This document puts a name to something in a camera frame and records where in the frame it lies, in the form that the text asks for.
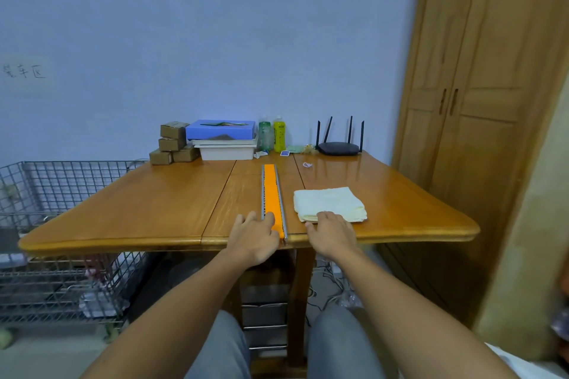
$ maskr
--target router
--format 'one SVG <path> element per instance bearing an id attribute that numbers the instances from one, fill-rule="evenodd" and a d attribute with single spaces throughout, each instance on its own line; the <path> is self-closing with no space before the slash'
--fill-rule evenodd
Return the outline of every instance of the router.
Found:
<path id="1" fill-rule="evenodd" d="M 324 135 L 324 142 L 322 144 L 318 144 L 320 140 L 320 120 L 318 121 L 318 130 L 317 130 L 317 146 L 316 149 L 322 153 L 327 154 L 330 156 L 355 156 L 358 153 L 361 153 L 364 147 L 364 122 L 361 123 L 361 134 L 359 137 L 359 148 L 356 144 L 352 144 L 350 140 L 352 139 L 352 119 L 353 116 L 350 116 L 350 130 L 348 133 L 348 142 L 326 142 L 328 139 L 328 132 L 330 132 L 330 125 L 332 124 L 332 117 L 330 117 L 330 121 L 328 122 L 328 128 L 326 129 L 326 135 Z"/>

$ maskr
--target hand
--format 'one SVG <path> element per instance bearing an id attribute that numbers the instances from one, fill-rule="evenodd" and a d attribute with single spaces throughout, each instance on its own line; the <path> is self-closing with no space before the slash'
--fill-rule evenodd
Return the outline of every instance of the hand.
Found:
<path id="1" fill-rule="evenodd" d="M 356 232 L 344 217 L 331 211 L 321 211 L 317 217 L 317 228 L 310 222 L 306 223 L 309 242 L 314 250 L 336 263 L 347 251 L 358 250 Z"/>
<path id="2" fill-rule="evenodd" d="M 279 246 L 279 233 L 272 231 L 275 215 L 271 212 L 261 221 L 251 211 L 246 219 L 238 215 L 227 241 L 227 253 L 242 257 L 246 267 L 253 267 L 265 262 Z"/>

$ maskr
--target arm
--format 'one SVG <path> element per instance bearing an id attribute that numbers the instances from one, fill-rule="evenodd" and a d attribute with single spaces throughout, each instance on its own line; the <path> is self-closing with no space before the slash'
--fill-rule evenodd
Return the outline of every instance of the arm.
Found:
<path id="1" fill-rule="evenodd" d="M 517 378 L 464 325 L 371 261 L 352 225 L 331 212 L 307 224 L 314 249 L 349 278 L 406 379 Z"/>
<path id="2" fill-rule="evenodd" d="M 238 215 L 222 250 L 131 324 L 83 374 L 91 378 L 184 377 L 199 354 L 229 290 L 243 272 L 279 246 L 274 215 Z"/>

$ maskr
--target wooden wardrobe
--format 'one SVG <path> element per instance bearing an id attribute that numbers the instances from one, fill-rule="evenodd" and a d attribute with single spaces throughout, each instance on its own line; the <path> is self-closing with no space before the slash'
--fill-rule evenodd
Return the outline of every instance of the wooden wardrobe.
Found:
<path id="1" fill-rule="evenodd" d="M 497 265 L 568 49 L 569 0 L 418 0 L 392 165 L 481 233 L 380 252 L 466 325 Z"/>

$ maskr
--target white paper sign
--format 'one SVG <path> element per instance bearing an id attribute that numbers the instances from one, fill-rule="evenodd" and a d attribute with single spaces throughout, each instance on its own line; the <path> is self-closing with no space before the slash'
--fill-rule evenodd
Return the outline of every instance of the white paper sign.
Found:
<path id="1" fill-rule="evenodd" d="M 3 89 L 20 96 L 53 94 L 53 70 L 49 60 L 40 56 L 0 55 Z"/>

